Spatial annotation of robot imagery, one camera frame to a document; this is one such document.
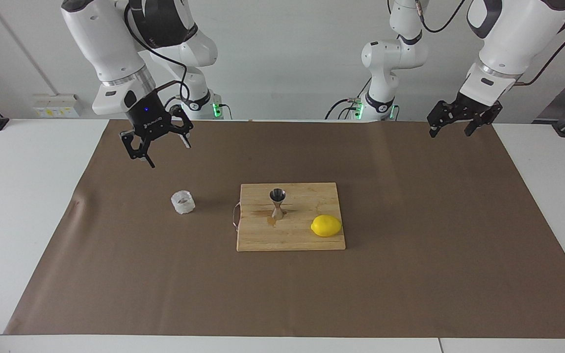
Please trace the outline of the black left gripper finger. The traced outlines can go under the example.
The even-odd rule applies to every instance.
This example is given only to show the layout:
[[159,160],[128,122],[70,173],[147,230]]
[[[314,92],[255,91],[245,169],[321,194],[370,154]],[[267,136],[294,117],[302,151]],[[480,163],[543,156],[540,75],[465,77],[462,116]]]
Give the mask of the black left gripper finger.
[[484,112],[480,115],[476,115],[464,128],[464,134],[468,137],[471,136],[478,128],[491,125],[491,123],[495,121],[495,118],[496,112]]
[[456,103],[439,101],[427,116],[430,125],[429,134],[435,138],[442,127],[450,125],[458,120],[460,106]]

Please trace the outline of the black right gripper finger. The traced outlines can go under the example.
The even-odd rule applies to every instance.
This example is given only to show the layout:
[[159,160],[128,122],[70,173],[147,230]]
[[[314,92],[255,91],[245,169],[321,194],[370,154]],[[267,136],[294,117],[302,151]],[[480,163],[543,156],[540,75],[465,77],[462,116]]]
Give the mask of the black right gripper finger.
[[140,143],[138,148],[132,147],[132,142],[134,141],[135,137],[135,130],[123,130],[120,132],[120,138],[123,142],[124,147],[128,152],[128,156],[131,159],[141,159],[147,161],[150,167],[153,169],[155,168],[155,164],[152,161],[151,157],[148,154],[148,150],[150,148],[151,142],[153,141],[151,138],[148,137],[140,137]]
[[169,123],[167,127],[167,131],[170,133],[180,135],[182,142],[184,143],[187,149],[191,148],[190,143],[190,130],[194,128],[193,123],[188,118],[186,112],[182,107],[171,107],[169,110],[169,114],[171,118],[179,118],[182,122],[180,126],[174,125],[173,123]]

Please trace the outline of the small clear glass cup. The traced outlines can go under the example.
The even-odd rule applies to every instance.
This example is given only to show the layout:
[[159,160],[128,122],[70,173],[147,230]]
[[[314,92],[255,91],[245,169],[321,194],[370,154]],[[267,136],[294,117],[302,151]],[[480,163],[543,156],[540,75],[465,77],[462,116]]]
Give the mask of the small clear glass cup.
[[195,209],[195,201],[187,190],[179,190],[171,195],[170,201],[178,214],[188,214]]

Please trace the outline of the steel double jigger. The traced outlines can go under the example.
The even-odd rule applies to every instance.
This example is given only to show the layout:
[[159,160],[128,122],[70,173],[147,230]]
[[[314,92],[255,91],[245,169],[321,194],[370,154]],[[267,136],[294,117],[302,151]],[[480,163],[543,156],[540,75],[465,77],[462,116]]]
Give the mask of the steel double jigger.
[[285,191],[280,188],[274,188],[269,193],[269,197],[274,206],[274,210],[271,217],[274,220],[278,221],[282,219],[285,215],[284,210],[281,208],[281,205],[285,200]]

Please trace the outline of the brown paper mat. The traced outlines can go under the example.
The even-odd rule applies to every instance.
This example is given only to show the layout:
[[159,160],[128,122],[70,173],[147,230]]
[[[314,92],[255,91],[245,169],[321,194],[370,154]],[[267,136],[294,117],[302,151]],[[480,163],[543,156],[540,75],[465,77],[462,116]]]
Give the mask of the brown paper mat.
[[[565,339],[565,252],[487,126],[108,123],[7,334]],[[237,252],[243,183],[337,184],[343,251]],[[187,190],[195,209],[178,214]]]

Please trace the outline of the wooden cutting board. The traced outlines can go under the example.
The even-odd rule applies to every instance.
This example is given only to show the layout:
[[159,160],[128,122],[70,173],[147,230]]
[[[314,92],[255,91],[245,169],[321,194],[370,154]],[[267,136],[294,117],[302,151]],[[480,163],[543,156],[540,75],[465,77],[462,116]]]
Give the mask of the wooden cutting board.
[[[278,221],[269,193],[274,188],[285,191]],[[238,252],[247,251],[338,251],[347,244],[344,231],[332,237],[315,235],[310,225],[318,215],[332,215],[339,220],[338,188],[334,182],[243,183],[233,216],[237,230]]]

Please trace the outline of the yellow lemon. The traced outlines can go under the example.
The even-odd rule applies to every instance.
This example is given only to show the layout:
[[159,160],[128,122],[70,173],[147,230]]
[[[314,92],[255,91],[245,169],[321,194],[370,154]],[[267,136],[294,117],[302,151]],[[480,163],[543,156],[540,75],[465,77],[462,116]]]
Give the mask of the yellow lemon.
[[318,215],[312,220],[311,231],[319,237],[332,237],[342,229],[341,221],[332,215]]

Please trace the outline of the white wall socket strip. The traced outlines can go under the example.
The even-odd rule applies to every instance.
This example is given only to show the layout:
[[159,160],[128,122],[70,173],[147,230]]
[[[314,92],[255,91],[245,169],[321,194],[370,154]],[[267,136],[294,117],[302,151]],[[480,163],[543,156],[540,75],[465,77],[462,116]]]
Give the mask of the white wall socket strip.
[[80,118],[80,101],[74,94],[33,95],[33,110],[39,118]]

